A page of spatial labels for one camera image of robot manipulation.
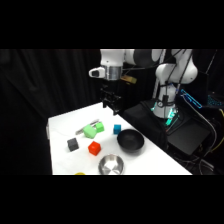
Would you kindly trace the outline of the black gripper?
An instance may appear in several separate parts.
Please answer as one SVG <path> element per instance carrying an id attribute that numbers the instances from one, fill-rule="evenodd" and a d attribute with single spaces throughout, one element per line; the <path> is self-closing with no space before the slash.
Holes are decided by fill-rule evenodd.
<path id="1" fill-rule="evenodd" d="M 113 116 L 116 116 L 121 109 L 122 98 L 116 95 L 114 92 L 108 91 L 105 88 L 102 88 L 100 92 L 100 99 L 103 103 L 103 108 L 106 108 L 107 106 L 111 107 L 113 109 Z"/>

